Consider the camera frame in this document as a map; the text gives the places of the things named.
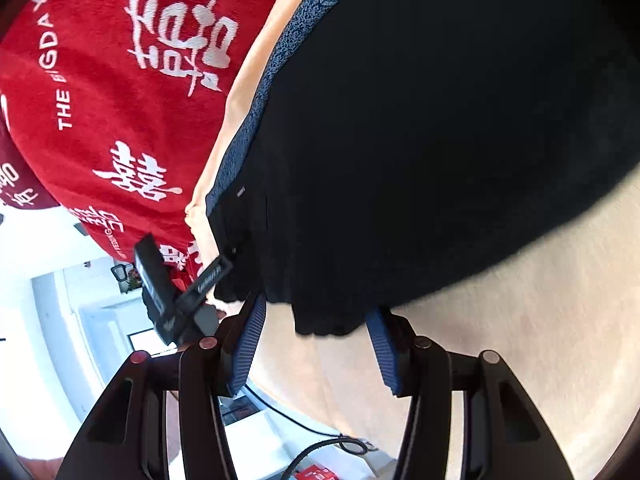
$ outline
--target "beige fabric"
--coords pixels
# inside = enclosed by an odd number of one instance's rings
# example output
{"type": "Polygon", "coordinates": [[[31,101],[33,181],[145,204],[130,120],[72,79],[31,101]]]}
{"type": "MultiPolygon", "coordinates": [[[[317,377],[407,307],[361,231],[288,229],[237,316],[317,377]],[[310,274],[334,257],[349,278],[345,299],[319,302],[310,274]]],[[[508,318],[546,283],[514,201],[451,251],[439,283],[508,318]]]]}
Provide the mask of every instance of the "beige fabric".
{"type": "MultiPolygon", "coordinates": [[[[580,219],[508,261],[400,309],[444,348],[500,352],[554,432],[576,480],[591,480],[640,406],[640,171],[580,219]]],[[[270,396],[396,455],[408,400],[382,384],[366,329],[294,334],[270,305],[252,367],[270,396]]],[[[459,478],[454,406],[447,479],[459,478]]]]}
{"type": "Polygon", "coordinates": [[[218,255],[218,246],[211,233],[206,215],[205,199],[213,187],[222,157],[249,112],[255,90],[258,87],[271,51],[293,12],[302,0],[276,0],[264,27],[255,39],[240,67],[229,95],[226,98],[225,118],[220,128],[209,160],[193,191],[193,199],[185,209],[187,225],[198,243],[202,264],[207,267],[218,255]]]}

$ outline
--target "dark red cloth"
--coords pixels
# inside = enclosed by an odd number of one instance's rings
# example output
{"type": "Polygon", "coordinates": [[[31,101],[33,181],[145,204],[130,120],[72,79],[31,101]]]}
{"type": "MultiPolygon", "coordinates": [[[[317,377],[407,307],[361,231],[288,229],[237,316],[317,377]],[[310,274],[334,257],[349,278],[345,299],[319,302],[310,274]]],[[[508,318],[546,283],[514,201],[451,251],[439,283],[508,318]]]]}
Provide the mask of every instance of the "dark red cloth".
{"type": "Polygon", "coordinates": [[[32,0],[0,44],[11,135],[120,260],[152,232],[184,266],[184,209],[275,0],[32,0]]]}
{"type": "Polygon", "coordinates": [[[48,209],[60,204],[31,171],[15,147],[0,114],[0,201],[16,209],[48,209]]]}

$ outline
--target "blue gripper pad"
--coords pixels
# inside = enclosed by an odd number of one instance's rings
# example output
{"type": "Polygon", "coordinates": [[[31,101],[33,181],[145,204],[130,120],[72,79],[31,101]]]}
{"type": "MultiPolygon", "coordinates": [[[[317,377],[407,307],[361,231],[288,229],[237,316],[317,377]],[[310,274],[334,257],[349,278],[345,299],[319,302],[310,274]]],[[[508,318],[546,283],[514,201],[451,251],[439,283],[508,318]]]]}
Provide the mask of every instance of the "blue gripper pad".
{"type": "Polygon", "coordinates": [[[255,298],[254,307],[251,310],[251,314],[249,314],[244,332],[242,332],[236,351],[233,354],[231,381],[227,385],[232,395],[237,394],[240,388],[246,384],[266,317],[267,300],[263,294],[259,294],[255,298]]]}
{"type": "Polygon", "coordinates": [[[382,314],[378,309],[367,314],[367,329],[373,345],[373,351],[378,359],[378,366],[382,374],[382,380],[391,388],[391,393],[397,395],[402,387],[400,375],[398,373],[398,356],[396,355],[393,343],[389,337],[382,319],[382,314]]]}

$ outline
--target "black fabric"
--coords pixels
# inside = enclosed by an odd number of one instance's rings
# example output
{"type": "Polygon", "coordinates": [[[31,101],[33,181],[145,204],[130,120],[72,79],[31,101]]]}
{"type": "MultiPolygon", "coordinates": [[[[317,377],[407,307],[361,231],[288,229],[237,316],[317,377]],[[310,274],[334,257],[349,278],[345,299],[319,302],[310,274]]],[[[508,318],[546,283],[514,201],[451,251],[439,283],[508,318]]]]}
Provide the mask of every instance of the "black fabric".
{"type": "Polygon", "coordinates": [[[276,76],[210,216],[296,331],[343,335],[500,262],[640,160],[640,69],[599,0],[342,0],[276,76]]]}

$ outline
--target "metal pin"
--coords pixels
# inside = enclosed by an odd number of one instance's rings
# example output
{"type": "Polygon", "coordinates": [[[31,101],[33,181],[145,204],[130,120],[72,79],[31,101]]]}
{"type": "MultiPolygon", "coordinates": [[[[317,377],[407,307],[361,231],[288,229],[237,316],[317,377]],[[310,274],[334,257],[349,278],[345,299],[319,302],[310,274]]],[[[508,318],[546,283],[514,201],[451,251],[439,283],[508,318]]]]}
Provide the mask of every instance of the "metal pin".
{"type": "Polygon", "coordinates": [[[423,335],[418,335],[414,339],[414,345],[416,346],[416,348],[429,348],[431,346],[431,339],[423,335]]]}
{"type": "Polygon", "coordinates": [[[218,344],[218,340],[215,337],[205,337],[200,340],[200,348],[203,350],[211,350],[218,344]]]}
{"type": "Polygon", "coordinates": [[[137,352],[133,352],[133,354],[131,354],[131,362],[135,365],[139,365],[140,363],[143,363],[146,361],[146,358],[148,357],[148,353],[146,353],[144,350],[138,350],[137,352]]]}
{"type": "Polygon", "coordinates": [[[486,350],[485,352],[482,352],[482,359],[491,365],[497,365],[500,362],[500,356],[493,350],[486,350]]]}

